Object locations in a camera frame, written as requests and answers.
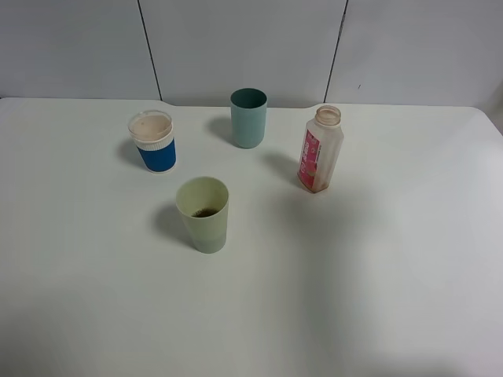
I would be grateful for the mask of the clear bottle pink label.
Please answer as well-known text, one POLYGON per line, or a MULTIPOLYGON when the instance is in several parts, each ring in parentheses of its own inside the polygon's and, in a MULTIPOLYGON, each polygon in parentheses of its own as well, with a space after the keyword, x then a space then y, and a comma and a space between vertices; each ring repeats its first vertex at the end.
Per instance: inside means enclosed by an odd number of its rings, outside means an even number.
POLYGON ((312 193, 328 188, 343 143, 341 111, 332 105, 317 109, 307 122, 297 176, 312 193))

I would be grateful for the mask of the pale green plastic cup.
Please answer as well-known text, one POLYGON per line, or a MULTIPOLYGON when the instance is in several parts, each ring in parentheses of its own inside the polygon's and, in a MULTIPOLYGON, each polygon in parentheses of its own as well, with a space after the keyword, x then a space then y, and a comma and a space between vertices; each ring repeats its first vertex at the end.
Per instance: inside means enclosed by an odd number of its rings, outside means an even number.
POLYGON ((191 179, 178 189, 175 203, 198 251, 213 254, 225 246, 229 190, 222 181, 213 177, 191 179))

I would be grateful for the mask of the teal plastic cup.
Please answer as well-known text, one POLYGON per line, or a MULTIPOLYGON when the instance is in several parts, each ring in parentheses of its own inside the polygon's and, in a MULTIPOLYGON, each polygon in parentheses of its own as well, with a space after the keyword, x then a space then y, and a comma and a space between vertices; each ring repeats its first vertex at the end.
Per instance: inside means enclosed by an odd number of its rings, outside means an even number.
POLYGON ((265 136, 267 95, 254 88, 236 90, 230 97, 233 140, 240 148, 255 148, 265 136))

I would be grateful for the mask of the blue sleeved clear cup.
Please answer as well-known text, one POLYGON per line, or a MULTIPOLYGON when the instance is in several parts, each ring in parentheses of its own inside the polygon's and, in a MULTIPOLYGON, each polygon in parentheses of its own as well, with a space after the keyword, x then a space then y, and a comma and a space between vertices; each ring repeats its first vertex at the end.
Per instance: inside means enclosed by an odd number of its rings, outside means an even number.
POLYGON ((166 112, 139 112, 131 118, 128 130, 148 170, 154 173, 173 170, 177 162, 174 126, 166 112))

